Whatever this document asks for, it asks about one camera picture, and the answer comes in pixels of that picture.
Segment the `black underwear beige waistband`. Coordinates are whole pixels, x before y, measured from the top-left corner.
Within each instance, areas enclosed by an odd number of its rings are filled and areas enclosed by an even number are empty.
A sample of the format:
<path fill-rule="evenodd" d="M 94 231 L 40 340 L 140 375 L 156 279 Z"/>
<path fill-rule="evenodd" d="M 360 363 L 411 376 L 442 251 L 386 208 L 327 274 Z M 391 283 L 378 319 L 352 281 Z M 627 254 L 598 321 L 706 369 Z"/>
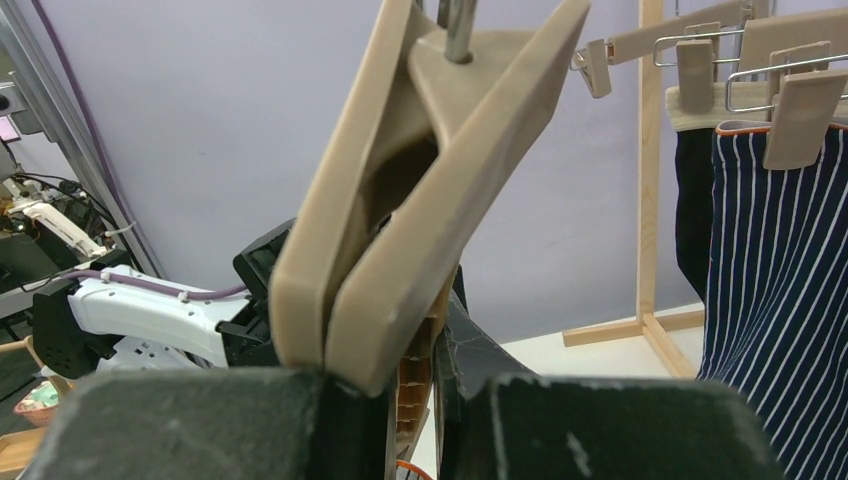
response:
<path fill-rule="evenodd" d="M 678 199 L 675 218 L 677 265 L 702 302 L 706 301 L 713 218 L 712 138 L 715 127 L 729 119 L 725 86 L 714 87 L 714 106 L 706 113 L 683 110 L 683 88 L 666 90 L 665 107 L 677 133 L 675 172 Z"/>

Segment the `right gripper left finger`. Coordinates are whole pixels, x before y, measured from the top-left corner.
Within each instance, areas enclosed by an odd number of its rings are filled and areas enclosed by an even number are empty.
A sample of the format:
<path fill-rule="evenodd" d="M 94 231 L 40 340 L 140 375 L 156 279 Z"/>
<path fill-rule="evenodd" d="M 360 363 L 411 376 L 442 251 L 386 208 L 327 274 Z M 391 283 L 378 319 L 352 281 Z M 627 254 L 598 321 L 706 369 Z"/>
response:
<path fill-rule="evenodd" d="M 387 479 L 388 395 L 310 370 L 97 374 L 52 420 L 27 479 Z"/>

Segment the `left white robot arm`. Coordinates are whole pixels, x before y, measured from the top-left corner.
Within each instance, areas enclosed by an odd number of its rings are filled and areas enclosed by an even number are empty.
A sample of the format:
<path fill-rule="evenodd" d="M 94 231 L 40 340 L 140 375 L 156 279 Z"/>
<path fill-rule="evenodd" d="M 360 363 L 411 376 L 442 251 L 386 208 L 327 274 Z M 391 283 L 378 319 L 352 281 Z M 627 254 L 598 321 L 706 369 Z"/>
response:
<path fill-rule="evenodd" d="M 269 367 L 271 269 L 294 223 L 260 236 L 232 261 L 241 282 L 203 290 L 133 269 L 124 252 L 35 292 L 32 348 L 50 373 Z"/>

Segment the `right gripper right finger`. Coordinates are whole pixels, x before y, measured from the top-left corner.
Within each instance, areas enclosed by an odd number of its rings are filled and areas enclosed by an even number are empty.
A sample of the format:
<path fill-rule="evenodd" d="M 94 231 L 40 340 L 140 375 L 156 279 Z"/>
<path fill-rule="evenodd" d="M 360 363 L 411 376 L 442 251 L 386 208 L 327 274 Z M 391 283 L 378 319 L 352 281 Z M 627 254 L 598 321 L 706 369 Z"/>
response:
<path fill-rule="evenodd" d="M 435 344 L 442 479 L 779 479 L 761 425 L 730 388 L 692 380 L 546 377 L 449 292 Z"/>

